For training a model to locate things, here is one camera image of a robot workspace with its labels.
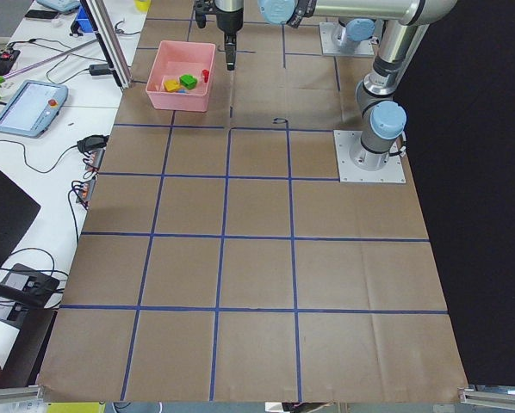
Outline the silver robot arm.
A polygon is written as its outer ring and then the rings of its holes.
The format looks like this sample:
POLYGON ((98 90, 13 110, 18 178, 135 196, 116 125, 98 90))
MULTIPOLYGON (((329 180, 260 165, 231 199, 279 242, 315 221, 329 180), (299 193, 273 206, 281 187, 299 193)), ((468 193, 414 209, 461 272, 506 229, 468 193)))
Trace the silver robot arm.
POLYGON ((382 169, 393 155, 393 143, 403 136, 406 112, 393 101, 400 78, 430 24, 455 7, 455 1, 260 1, 262 17, 273 25, 298 28, 313 16, 369 18, 387 25, 372 70, 356 86, 363 117, 360 138, 349 157, 361 170, 382 169))
POLYGON ((339 17, 334 41, 342 48, 357 47, 376 37, 382 23, 378 19, 339 17))

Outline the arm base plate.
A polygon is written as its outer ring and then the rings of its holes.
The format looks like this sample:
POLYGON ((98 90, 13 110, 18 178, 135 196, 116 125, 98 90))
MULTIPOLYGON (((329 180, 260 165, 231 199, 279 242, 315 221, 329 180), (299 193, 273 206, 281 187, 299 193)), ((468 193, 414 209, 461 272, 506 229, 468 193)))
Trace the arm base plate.
POLYGON ((345 56, 372 58, 374 50, 371 39, 375 32, 375 22, 357 18, 346 23, 321 22, 321 51, 325 56, 345 56))
POLYGON ((367 151, 361 142, 361 131, 333 132, 338 179, 342 183, 405 184, 401 156, 395 155, 397 144, 388 152, 375 154, 367 151))

